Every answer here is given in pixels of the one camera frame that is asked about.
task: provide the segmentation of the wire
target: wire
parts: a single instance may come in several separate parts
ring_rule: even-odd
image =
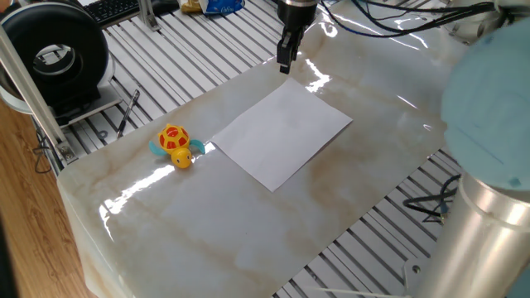
[[[440,194],[438,194],[438,195],[428,195],[428,196],[424,196],[424,197],[420,197],[420,198],[414,198],[414,199],[405,199],[403,201],[403,206],[405,206],[405,207],[407,207],[409,209],[416,210],[416,211],[419,211],[419,212],[422,212],[424,214],[429,215],[425,219],[423,219],[424,223],[428,222],[427,220],[430,217],[441,218],[443,214],[445,214],[445,213],[447,213],[449,211],[449,209],[447,208],[447,205],[446,205],[446,199],[451,197],[451,196],[453,196],[453,195],[456,195],[456,189],[447,191],[447,187],[449,187],[451,182],[453,182],[455,180],[458,180],[460,177],[461,177],[461,175],[459,174],[459,175],[454,175],[451,178],[449,178],[441,186]],[[416,205],[416,204],[421,203],[421,202],[429,202],[429,201],[438,201],[438,205],[433,210],[425,209],[423,207],[420,207],[420,206]]]
[[[469,9],[470,7],[475,7],[475,6],[485,5],[485,4],[493,5],[493,3],[491,3],[491,2],[479,2],[479,3],[476,3],[476,4],[470,5],[468,7],[409,8],[409,7],[399,7],[399,6],[395,6],[395,5],[374,2],[374,1],[370,1],[370,0],[361,0],[361,1],[363,1],[365,3],[368,3],[368,4],[372,4],[374,6],[392,8],[392,9],[395,9],[395,10],[400,10],[400,11],[405,11],[405,12],[434,12],[434,13],[436,13],[436,12],[439,12],[439,13],[461,12],[462,10]]]
[[[403,29],[392,28],[390,26],[385,26],[384,24],[378,22],[368,12],[366,12],[366,10],[364,10],[364,8],[359,4],[358,0],[352,0],[352,3],[375,26],[378,26],[379,28],[382,28],[382,29],[390,31],[390,32],[407,33],[407,34],[410,34],[410,33],[413,33],[413,32],[417,32],[417,31],[424,31],[424,30],[432,29],[432,28],[435,28],[435,27],[438,27],[438,26],[441,26],[441,25],[445,25],[445,24],[447,24],[449,22],[460,20],[460,19],[465,18],[465,17],[472,17],[472,16],[480,14],[480,13],[491,12],[491,11],[493,11],[495,9],[493,3],[491,3],[491,2],[481,2],[481,3],[478,3],[478,4],[471,5],[469,7],[463,8],[460,11],[448,13],[448,14],[446,14],[443,17],[439,17],[439,18],[437,18],[437,19],[435,19],[433,21],[430,21],[430,22],[428,22],[428,23],[426,23],[424,25],[421,25],[421,26],[419,26],[417,28],[403,30]]]
[[[422,26],[419,26],[417,28],[409,29],[409,30],[399,30],[399,29],[391,28],[391,27],[388,27],[388,26],[385,26],[385,25],[379,23],[377,20],[374,20],[373,17],[371,17],[359,5],[359,3],[356,0],[352,0],[352,2],[376,26],[379,26],[379,27],[381,27],[381,28],[383,28],[385,30],[388,30],[388,31],[395,32],[396,34],[390,34],[390,35],[378,34],[378,35],[376,35],[376,34],[370,34],[370,33],[365,33],[365,32],[361,32],[361,31],[356,31],[355,29],[349,28],[346,25],[344,25],[341,21],[339,21],[337,19],[337,17],[333,13],[331,13],[330,9],[325,5],[324,0],[321,0],[322,6],[328,12],[328,14],[331,17],[331,19],[338,26],[340,26],[341,28],[345,29],[348,32],[351,32],[351,33],[354,33],[354,34],[357,34],[357,35],[361,35],[361,36],[374,37],[374,38],[392,38],[392,37],[405,36],[405,35],[408,35],[410,33],[432,29],[432,28],[435,28],[435,27],[438,27],[438,26],[445,25],[445,24],[450,23],[450,22],[458,21],[458,20],[460,20],[462,18],[465,18],[465,17],[471,17],[471,16],[474,16],[474,15],[477,15],[477,14],[480,14],[480,13],[483,13],[483,12],[488,12],[488,11],[494,10],[493,3],[491,3],[491,2],[481,2],[481,3],[479,3],[480,6],[478,4],[470,6],[473,9],[470,9],[470,7],[467,7],[467,11],[466,12],[453,12],[453,13],[447,14],[447,15],[445,15],[443,17],[437,18],[437,19],[435,19],[435,20],[433,20],[431,22],[428,22],[428,23],[426,23],[426,24],[424,24]]]
[[[51,171],[51,166],[48,170],[45,170],[45,171],[39,171],[39,164],[41,163],[41,158],[43,156],[45,156],[45,150],[50,150],[50,148],[48,146],[44,146],[44,143],[46,141],[46,138],[43,137],[37,130],[37,133],[36,133],[36,136],[37,136],[37,140],[40,138],[41,140],[39,141],[39,146],[37,148],[34,148],[32,151],[33,151],[33,154],[35,154],[37,156],[36,158],[36,161],[35,161],[35,172],[37,174],[45,174],[49,171]]]
[[[372,16],[372,13],[370,13],[370,4],[368,2],[366,2],[366,12]],[[373,19],[376,20],[376,21],[384,21],[384,20],[389,20],[389,19],[392,19],[392,18],[396,18],[396,17],[403,17],[404,15],[408,14],[409,12],[404,12],[402,14],[398,14],[396,16],[390,16],[390,17],[374,17]]]
[[[334,293],[342,293],[342,294],[353,294],[353,295],[357,295],[357,296],[379,297],[379,298],[412,298],[411,296],[384,295],[384,294],[376,294],[376,293],[370,293],[370,292],[350,291],[350,290],[340,290],[340,289],[328,289],[328,288],[318,288],[318,287],[309,287],[309,286],[304,286],[303,289],[304,290],[331,292],[331,293],[334,292]]]

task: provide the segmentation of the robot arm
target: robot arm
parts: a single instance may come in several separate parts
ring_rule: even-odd
[[[296,53],[304,31],[313,22],[318,0],[278,0],[278,17],[283,22],[282,39],[277,45],[277,62],[280,71],[289,74],[291,62]]]

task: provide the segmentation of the blue flipper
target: blue flipper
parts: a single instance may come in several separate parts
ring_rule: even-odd
[[[151,150],[151,152],[154,155],[158,155],[158,156],[167,155],[167,153],[164,151],[164,149],[157,147],[157,145],[155,145],[155,143],[152,142],[152,141],[149,141],[149,150]]]
[[[202,154],[206,153],[205,145],[199,140],[190,140],[190,146],[195,146],[199,148],[199,151]]]

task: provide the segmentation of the blue bag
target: blue bag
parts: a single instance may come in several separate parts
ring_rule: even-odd
[[[244,0],[199,0],[205,15],[215,13],[231,13],[243,8]]]

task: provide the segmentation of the white paper sheet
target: white paper sheet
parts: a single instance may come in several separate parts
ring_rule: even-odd
[[[294,79],[213,137],[228,157],[276,190],[352,119]]]

